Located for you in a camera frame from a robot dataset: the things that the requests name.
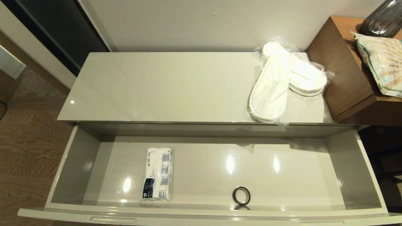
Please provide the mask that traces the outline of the dark glass sliding door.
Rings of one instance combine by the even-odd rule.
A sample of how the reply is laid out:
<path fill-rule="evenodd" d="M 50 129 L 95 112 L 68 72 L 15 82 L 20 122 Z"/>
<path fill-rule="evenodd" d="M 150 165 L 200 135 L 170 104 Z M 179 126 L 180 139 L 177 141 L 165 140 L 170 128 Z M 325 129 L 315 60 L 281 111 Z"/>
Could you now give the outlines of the dark glass sliding door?
<path fill-rule="evenodd" d="M 109 52 L 79 0 L 0 0 L 74 76 L 89 53 Z"/>

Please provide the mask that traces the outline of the green-trimmed snack bag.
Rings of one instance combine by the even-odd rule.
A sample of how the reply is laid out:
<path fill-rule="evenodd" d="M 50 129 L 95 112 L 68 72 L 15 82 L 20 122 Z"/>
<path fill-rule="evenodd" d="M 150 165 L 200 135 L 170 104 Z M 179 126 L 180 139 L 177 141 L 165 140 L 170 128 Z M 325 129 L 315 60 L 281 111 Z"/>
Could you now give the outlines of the green-trimmed snack bag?
<path fill-rule="evenodd" d="M 402 40 L 352 33 L 363 63 L 383 95 L 402 98 Z"/>

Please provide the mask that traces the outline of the brown wooden side table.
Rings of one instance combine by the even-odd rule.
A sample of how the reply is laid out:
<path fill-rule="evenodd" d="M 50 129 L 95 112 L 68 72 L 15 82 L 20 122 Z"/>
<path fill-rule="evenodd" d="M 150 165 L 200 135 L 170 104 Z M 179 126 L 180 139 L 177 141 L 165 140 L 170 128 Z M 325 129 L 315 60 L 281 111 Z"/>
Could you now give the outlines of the brown wooden side table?
<path fill-rule="evenodd" d="M 335 73 L 324 92 L 334 122 L 402 126 L 402 98 L 383 95 L 363 63 L 352 32 L 363 18 L 331 16 L 307 48 L 310 60 Z"/>

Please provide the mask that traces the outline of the glossy white cabinet drawer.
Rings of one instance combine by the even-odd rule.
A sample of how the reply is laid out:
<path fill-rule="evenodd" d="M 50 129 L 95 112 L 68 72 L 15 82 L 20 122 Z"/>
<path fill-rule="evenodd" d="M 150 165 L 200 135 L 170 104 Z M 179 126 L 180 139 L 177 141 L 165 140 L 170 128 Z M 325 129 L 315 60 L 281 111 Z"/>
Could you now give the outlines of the glossy white cabinet drawer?
<path fill-rule="evenodd" d="M 174 148 L 170 201 L 142 200 L 148 148 Z M 251 201 L 232 198 L 246 187 Z M 76 124 L 46 204 L 21 217 L 140 226 L 369 226 L 386 207 L 356 131 L 326 137 L 102 133 Z"/>

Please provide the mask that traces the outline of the white tissue packet blue print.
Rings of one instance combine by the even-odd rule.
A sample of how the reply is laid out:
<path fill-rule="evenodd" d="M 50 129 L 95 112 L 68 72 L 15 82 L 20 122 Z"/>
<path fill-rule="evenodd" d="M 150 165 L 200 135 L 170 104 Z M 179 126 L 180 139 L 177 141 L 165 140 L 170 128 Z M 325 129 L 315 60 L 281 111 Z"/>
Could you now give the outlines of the white tissue packet blue print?
<path fill-rule="evenodd" d="M 170 201 L 173 191 L 174 148 L 148 148 L 142 200 Z"/>

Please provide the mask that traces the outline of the dark ribbed glass vase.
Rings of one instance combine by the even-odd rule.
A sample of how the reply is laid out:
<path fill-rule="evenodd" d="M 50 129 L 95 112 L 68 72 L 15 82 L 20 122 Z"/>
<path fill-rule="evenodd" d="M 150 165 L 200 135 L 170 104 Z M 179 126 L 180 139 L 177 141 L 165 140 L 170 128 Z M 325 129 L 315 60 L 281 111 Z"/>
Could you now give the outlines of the dark ribbed glass vase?
<path fill-rule="evenodd" d="M 361 24 L 360 33 L 393 38 L 402 30 L 402 0 L 385 0 Z"/>

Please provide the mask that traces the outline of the bagged white slippers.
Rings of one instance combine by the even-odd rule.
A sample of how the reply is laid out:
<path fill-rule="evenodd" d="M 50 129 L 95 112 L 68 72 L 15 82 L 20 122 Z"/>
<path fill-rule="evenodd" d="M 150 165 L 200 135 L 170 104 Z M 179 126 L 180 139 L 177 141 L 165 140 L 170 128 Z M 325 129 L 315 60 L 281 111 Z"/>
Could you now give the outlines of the bagged white slippers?
<path fill-rule="evenodd" d="M 286 108 L 292 66 L 291 56 L 275 55 L 267 58 L 247 102 L 247 111 L 253 120 L 265 124 L 288 125 Z"/>
<path fill-rule="evenodd" d="M 303 58 L 295 44 L 280 37 L 273 37 L 254 51 L 264 64 L 270 60 L 280 63 L 283 68 L 276 76 L 276 82 L 284 76 L 287 88 L 306 99 L 322 95 L 336 76 L 323 65 Z"/>

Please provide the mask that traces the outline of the black tape roll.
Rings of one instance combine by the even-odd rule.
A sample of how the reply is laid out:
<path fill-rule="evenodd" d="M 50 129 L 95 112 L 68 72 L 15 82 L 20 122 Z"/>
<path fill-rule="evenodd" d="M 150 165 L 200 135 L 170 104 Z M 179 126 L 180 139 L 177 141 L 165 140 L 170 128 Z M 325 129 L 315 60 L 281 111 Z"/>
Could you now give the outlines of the black tape roll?
<path fill-rule="evenodd" d="M 237 198 L 237 192 L 238 192 L 238 191 L 242 191 L 242 192 L 245 193 L 245 195 L 246 195 L 245 201 L 240 201 L 240 200 Z M 236 187 L 236 188 L 233 190 L 233 192 L 232 192 L 232 198 L 233 198 L 234 202 L 237 203 L 239 206 L 246 206 L 246 205 L 249 204 L 250 201 L 251 201 L 251 194 L 250 194 L 250 191 L 249 191 L 246 187 L 244 187 L 244 186 L 238 186 L 238 187 Z"/>

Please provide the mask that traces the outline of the white box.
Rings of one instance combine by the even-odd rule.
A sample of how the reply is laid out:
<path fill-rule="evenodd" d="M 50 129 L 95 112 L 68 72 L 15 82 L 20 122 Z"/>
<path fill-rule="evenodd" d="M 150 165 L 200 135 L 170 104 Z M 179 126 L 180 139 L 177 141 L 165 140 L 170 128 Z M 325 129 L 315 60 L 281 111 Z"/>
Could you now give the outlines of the white box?
<path fill-rule="evenodd" d="M 0 69 L 14 79 L 18 79 L 26 65 L 0 45 Z"/>

